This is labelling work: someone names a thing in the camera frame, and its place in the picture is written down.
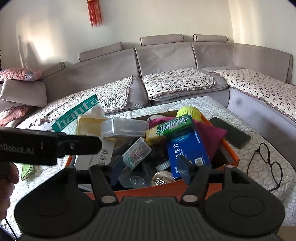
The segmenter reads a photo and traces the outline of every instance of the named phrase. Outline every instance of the hanging tassel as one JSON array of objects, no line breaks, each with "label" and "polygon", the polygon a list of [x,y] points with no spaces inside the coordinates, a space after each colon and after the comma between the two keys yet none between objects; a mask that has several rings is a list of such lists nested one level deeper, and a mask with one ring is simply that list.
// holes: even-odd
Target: hanging tassel
[{"label": "hanging tassel", "polygon": [[89,7],[89,17],[91,20],[91,26],[98,26],[103,24],[101,9],[99,0],[87,0]]}]

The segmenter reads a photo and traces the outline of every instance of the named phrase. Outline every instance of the translucent plastic container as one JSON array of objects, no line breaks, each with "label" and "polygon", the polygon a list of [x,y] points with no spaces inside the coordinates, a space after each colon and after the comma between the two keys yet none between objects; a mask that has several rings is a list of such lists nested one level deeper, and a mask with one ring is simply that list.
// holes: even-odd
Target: translucent plastic container
[{"label": "translucent plastic container", "polygon": [[134,169],[151,151],[145,140],[140,137],[137,141],[122,155],[124,164],[130,169]]},{"label": "translucent plastic container", "polygon": [[101,137],[143,137],[148,129],[147,121],[114,117],[101,123]]}]

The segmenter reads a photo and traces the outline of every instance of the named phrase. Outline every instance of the smartphone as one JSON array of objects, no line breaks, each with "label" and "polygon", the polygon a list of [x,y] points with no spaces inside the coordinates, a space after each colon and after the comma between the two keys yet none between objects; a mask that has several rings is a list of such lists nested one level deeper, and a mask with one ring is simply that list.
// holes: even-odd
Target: smartphone
[{"label": "smartphone", "polygon": [[214,117],[209,120],[209,122],[220,129],[227,130],[227,134],[225,139],[234,145],[236,148],[242,148],[250,139],[251,137],[244,133],[243,131],[239,130],[238,128],[229,125],[225,121],[219,119],[218,117]]}]

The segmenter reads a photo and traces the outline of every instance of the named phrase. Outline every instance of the silver screw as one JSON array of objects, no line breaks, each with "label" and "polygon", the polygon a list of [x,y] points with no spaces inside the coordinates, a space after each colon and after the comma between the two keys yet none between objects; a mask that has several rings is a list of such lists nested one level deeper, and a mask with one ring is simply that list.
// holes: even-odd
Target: silver screw
[{"label": "silver screw", "polygon": [[113,196],[103,196],[101,198],[101,201],[104,202],[104,203],[113,203],[116,201],[116,198],[113,197]]},{"label": "silver screw", "polygon": [[185,195],[183,197],[183,201],[185,201],[185,202],[196,202],[197,200],[198,200],[198,198],[195,195]]},{"label": "silver screw", "polygon": [[71,150],[74,150],[74,148],[75,148],[74,143],[70,143],[70,149],[71,149]]}]

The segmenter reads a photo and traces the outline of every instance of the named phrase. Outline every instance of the finger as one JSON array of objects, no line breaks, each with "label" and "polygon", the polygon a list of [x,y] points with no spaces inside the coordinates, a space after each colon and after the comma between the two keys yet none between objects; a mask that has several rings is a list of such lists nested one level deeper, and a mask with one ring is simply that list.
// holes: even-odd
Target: finger
[{"label": "finger", "polygon": [[5,212],[1,212],[1,213],[0,213],[0,220],[6,218],[6,215],[7,215],[7,211],[5,211]]},{"label": "finger", "polygon": [[12,163],[8,174],[8,180],[11,183],[17,184],[19,182],[19,176],[20,173],[17,166]]},{"label": "finger", "polygon": [[0,201],[0,213],[5,212],[10,207],[10,199]]},{"label": "finger", "polygon": [[0,180],[0,200],[5,200],[12,195],[15,185],[7,180]]}]

